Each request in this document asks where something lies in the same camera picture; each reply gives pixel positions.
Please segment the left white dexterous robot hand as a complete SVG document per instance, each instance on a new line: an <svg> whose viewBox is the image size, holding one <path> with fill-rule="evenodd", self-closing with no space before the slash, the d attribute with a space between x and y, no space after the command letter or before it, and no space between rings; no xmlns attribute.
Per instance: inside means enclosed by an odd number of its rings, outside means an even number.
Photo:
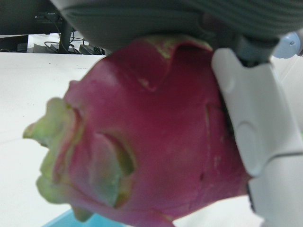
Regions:
<svg viewBox="0 0 303 227"><path fill-rule="evenodd" d="M114 50L138 36L178 31L215 50L218 80L265 227L303 224L303 139L269 61L280 38L303 27L300 0L55 0L89 41Z"/></svg>

